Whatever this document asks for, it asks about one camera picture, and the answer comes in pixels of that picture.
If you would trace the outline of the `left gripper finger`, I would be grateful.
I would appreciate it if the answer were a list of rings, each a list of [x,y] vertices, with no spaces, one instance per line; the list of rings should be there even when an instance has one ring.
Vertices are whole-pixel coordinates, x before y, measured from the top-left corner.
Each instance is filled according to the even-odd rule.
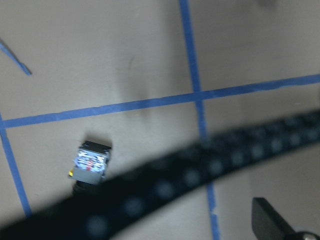
[[[319,235],[296,231],[263,197],[251,202],[251,229],[258,240],[318,240]]]

